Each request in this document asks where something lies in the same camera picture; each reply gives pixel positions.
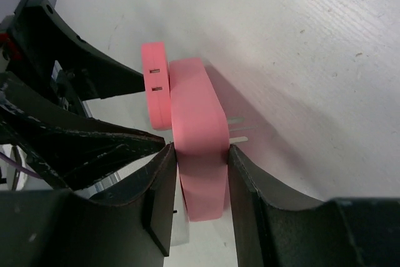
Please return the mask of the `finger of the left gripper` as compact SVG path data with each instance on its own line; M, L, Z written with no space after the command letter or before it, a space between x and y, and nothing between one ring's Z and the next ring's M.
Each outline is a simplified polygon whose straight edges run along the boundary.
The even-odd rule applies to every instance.
M48 100L58 62L81 100L143 92L143 75L76 34L48 0L20 0L9 22L10 72Z
M1 144L14 144L53 188L80 190L165 146L162 137L86 118L1 74Z

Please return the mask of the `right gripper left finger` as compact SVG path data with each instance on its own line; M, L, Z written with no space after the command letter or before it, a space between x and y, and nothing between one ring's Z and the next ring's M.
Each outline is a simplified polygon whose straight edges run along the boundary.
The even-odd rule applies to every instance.
M89 199L68 190L1 193L2 266L162 266L169 255L175 150Z

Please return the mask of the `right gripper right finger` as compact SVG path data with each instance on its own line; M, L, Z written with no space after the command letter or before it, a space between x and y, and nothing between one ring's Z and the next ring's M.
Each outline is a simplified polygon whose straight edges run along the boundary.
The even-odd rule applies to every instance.
M239 266L398 266L399 200L320 201L284 184L237 146L228 162Z

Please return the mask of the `pink square plug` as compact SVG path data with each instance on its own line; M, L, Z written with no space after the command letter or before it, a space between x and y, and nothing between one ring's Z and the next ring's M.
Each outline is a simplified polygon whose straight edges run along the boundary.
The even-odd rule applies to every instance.
M141 59L151 126L156 131L169 130L172 127L171 97L169 64L164 43L143 44Z

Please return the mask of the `pink triangular socket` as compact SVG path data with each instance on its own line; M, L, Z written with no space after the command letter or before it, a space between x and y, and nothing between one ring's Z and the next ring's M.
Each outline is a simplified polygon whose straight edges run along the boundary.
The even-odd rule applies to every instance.
M191 222L223 215L228 176L226 115L199 58L169 64L177 165Z

